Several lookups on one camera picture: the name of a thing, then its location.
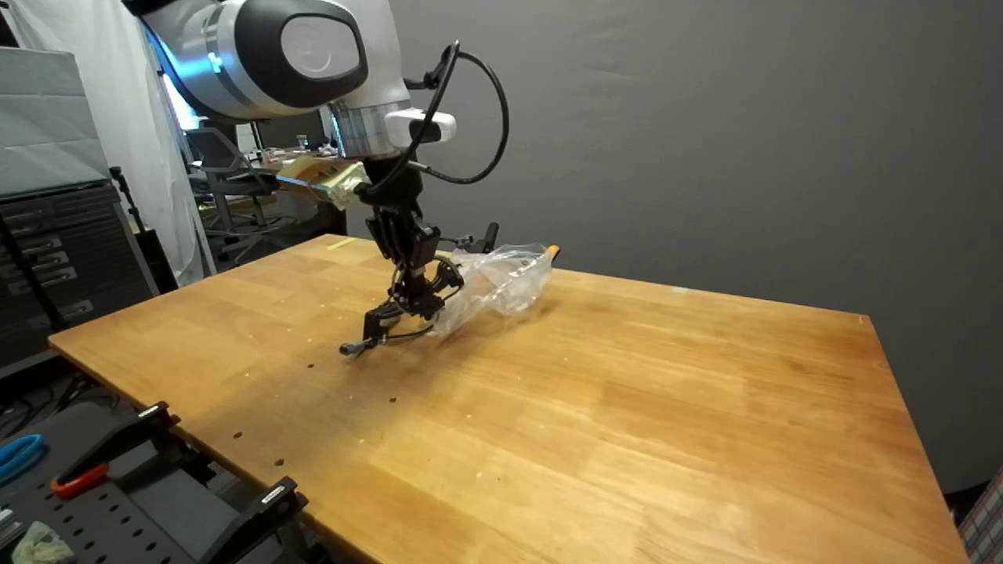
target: gray backdrop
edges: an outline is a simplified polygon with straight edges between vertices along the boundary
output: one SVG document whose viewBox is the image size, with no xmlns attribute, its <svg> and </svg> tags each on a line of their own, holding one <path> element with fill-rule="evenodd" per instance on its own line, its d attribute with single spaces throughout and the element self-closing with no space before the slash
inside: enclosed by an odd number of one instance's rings
<svg viewBox="0 0 1003 564">
<path fill-rule="evenodd" d="M 404 67 L 465 39 L 515 145 L 448 231 L 500 220 L 563 268 L 864 312 L 944 488 L 1003 464 L 1001 0 L 396 0 Z M 497 101 L 446 96 L 478 168 Z"/>
</svg>

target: wooden tabletop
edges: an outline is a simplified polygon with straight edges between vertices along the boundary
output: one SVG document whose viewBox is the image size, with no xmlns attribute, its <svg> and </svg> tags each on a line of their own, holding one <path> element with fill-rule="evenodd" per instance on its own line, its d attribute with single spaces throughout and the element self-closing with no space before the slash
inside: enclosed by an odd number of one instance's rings
<svg viewBox="0 0 1003 564">
<path fill-rule="evenodd" d="M 317 238 L 50 341 L 375 561 L 966 561 L 870 318 L 555 272 L 339 356 L 386 286 Z"/>
</svg>

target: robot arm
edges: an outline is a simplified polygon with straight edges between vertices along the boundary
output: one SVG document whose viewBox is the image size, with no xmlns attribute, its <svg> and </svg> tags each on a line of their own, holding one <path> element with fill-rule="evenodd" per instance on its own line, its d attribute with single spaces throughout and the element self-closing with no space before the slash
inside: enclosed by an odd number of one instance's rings
<svg viewBox="0 0 1003 564">
<path fill-rule="evenodd" d="M 400 153 L 408 89 L 386 0 L 121 0 L 205 116 L 250 121 L 331 105 L 344 158 Z"/>
</svg>

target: plastic bag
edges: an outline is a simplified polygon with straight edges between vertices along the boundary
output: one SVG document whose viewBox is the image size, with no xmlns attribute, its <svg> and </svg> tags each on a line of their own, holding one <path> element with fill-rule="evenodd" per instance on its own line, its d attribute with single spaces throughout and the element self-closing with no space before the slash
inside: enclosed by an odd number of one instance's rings
<svg viewBox="0 0 1003 564">
<path fill-rule="evenodd" d="M 453 336 L 482 312 L 503 318 L 527 315 L 545 280 L 553 275 L 553 254 L 541 244 L 497 248 L 491 254 L 454 254 L 465 288 L 446 300 L 431 336 Z"/>
</svg>

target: blue object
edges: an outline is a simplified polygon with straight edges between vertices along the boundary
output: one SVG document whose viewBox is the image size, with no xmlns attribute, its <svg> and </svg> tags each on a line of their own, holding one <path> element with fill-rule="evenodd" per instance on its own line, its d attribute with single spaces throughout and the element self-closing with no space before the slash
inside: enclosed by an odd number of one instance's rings
<svg viewBox="0 0 1003 564">
<path fill-rule="evenodd" d="M 43 459 L 43 447 L 41 434 L 0 445 L 0 487 L 28 472 Z"/>
</svg>

